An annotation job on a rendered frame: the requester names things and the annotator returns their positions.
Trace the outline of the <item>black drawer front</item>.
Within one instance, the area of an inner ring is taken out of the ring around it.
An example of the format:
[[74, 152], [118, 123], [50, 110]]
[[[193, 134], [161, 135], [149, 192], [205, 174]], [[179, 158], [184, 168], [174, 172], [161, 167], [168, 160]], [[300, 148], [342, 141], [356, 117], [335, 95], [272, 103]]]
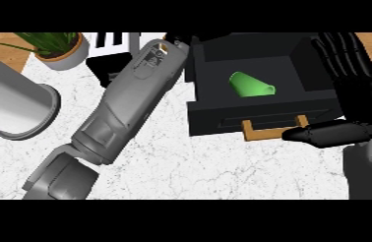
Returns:
[[336, 119], [342, 115], [336, 98], [294, 100], [258, 96], [189, 102], [189, 135], [241, 132], [243, 120], [251, 122], [254, 130], [294, 127], [298, 115], [305, 115], [310, 123]]

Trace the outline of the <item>grey cylindrical container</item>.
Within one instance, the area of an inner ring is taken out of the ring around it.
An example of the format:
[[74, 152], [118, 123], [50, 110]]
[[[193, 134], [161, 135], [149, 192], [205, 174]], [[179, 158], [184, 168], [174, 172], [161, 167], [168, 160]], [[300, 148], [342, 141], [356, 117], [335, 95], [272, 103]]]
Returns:
[[32, 138], [50, 125], [59, 108], [57, 90], [32, 82], [0, 62], [0, 138]]

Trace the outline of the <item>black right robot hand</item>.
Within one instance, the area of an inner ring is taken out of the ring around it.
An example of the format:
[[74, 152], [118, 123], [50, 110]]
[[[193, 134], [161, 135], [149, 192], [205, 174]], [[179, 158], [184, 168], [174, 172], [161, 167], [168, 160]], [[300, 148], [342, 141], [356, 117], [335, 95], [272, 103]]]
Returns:
[[297, 127], [282, 133], [282, 140], [316, 148], [372, 140], [372, 59], [354, 32], [320, 32], [311, 45], [322, 57], [332, 80], [344, 120]]

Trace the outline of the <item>black open drawer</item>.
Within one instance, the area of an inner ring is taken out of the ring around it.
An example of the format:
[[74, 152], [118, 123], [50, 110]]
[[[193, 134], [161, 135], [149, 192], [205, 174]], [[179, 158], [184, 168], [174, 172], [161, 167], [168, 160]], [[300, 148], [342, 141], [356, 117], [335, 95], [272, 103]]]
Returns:
[[317, 51], [313, 32], [232, 33], [192, 41], [184, 80], [195, 84], [195, 101], [226, 101], [241, 96], [229, 79], [243, 72], [276, 88], [276, 99], [336, 98]]

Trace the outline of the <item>green plant in grey pot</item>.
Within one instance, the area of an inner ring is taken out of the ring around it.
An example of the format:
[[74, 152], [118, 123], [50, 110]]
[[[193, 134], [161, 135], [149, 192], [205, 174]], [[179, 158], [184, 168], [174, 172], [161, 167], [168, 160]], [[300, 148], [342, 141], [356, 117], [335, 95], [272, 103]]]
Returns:
[[29, 44], [29, 47], [0, 42], [0, 45], [28, 51], [56, 71], [77, 67], [88, 55], [88, 41], [81, 32], [6, 32]]

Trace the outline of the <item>green cup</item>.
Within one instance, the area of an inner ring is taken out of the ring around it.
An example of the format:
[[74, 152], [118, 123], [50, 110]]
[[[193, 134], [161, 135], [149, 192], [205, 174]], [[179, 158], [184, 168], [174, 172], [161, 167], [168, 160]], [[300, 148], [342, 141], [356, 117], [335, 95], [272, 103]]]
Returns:
[[276, 88], [246, 75], [243, 72], [233, 72], [229, 84], [241, 97], [266, 96], [276, 94]]

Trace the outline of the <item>white slatted object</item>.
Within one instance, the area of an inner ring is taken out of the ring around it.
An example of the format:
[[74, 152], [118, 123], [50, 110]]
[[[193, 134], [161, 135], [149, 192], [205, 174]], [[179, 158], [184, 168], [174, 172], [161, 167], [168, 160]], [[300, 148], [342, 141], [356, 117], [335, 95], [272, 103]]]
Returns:
[[108, 57], [136, 54], [145, 44], [164, 37], [164, 32], [93, 32], [88, 57]]

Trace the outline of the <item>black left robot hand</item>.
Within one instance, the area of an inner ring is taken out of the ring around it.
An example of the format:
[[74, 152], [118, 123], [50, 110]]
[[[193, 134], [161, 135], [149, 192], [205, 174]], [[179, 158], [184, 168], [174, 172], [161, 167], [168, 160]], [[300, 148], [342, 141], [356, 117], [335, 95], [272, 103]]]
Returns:
[[183, 42], [190, 44], [193, 37], [198, 37], [201, 41], [207, 41], [227, 35], [230, 35], [229, 32], [168, 32], [164, 40], [170, 43]]

